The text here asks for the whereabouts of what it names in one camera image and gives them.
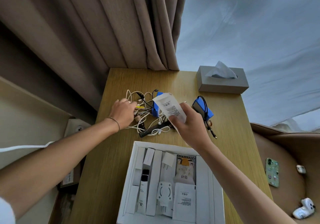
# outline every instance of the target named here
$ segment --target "tissue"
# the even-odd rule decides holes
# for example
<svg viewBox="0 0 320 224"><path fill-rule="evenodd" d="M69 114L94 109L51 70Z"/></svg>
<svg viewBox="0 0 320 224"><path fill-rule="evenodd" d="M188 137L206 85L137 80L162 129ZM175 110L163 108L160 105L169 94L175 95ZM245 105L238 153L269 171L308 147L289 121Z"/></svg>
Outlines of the tissue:
<svg viewBox="0 0 320 224"><path fill-rule="evenodd" d="M206 76L226 79L237 78L237 75L221 61L218 61L216 66L214 66L213 69L206 74Z"/></svg>

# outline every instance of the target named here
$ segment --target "brown sofa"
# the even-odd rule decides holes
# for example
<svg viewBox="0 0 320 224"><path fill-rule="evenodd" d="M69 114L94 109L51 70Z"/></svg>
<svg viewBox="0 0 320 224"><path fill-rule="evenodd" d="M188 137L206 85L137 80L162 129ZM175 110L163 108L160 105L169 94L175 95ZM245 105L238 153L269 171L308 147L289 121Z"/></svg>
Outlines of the brown sofa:
<svg viewBox="0 0 320 224"><path fill-rule="evenodd" d="M270 186L274 202L292 216L301 199L311 198L315 213L295 221L320 224L320 133L285 133L257 123L251 128L263 167L268 157L279 162L279 187ZM296 165L305 166L306 175L299 174Z"/></svg>

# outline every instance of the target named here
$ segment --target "bracelet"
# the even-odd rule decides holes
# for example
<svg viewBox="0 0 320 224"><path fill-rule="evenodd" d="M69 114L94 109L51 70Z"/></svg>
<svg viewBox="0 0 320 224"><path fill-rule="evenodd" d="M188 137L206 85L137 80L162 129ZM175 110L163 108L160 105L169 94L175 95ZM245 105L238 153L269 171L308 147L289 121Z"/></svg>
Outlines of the bracelet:
<svg viewBox="0 0 320 224"><path fill-rule="evenodd" d="M118 126L119 126L119 130L118 130L118 132L120 131L120 125L119 125L119 122L117 121L117 120L115 120L114 118L112 118L112 117L108 117L107 119L112 119L112 120L114 120L115 122L117 122L117 124L118 124Z"/></svg>

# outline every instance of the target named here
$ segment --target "wooden desk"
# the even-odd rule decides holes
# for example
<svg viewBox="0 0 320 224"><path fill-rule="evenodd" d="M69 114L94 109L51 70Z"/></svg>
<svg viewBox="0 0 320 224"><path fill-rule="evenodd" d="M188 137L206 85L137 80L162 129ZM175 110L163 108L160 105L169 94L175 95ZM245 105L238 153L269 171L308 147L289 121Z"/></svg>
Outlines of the wooden desk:
<svg viewBox="0 0 320 224"><path fill-rule="evenodd" d="M112 68L97 122L109 115L114 101L124 98L127 89L143 93L159 89L172 93L178 102L187 101L189 104L199 94L204 96L214 113L213 130L218 137L211 137L214 144L272 198L241 95L199 93L196 72ZM141 139L134 129L124 129L103 141L87 155L70 224L116 223L134 141L186 146L175 130ZM226 224L242 223L226 194L224 207Z"/></svg>

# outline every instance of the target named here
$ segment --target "phone case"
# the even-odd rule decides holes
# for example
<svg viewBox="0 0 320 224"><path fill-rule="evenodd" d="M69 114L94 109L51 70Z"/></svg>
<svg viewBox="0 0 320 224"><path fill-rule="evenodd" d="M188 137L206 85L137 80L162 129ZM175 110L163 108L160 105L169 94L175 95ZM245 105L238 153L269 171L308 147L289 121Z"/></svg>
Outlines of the phone case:
<svg viewBox="0 0 320 224"><path fill-rule="evenodd" d="M266 159L266 179L274 187L279 187L279 163L271 158Z"/></svg>

